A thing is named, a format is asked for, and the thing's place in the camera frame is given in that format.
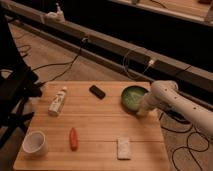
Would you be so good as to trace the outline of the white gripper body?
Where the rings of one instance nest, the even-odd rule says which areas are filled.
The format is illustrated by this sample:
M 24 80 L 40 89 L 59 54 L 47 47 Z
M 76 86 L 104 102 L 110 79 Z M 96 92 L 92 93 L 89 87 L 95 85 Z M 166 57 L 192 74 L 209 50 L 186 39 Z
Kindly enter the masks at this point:
M 140 116 L 140 117 L 145 117 L 153 109 L 154 109 L 154 107 L 151 104 L 150 96 L 149 95 L 145 95 L 140 101 L 139 110 L 137 112 L 137 115 Z

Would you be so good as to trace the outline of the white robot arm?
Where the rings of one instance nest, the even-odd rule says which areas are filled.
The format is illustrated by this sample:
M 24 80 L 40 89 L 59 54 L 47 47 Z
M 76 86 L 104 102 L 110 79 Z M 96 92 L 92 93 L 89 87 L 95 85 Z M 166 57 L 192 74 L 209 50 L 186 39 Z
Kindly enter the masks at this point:
M 146 116 L 155 108 L 173 109 L 213 141 L 213 112 L 180 95 L 175 81 L 154 81 L 140 100 L 137 114 Z

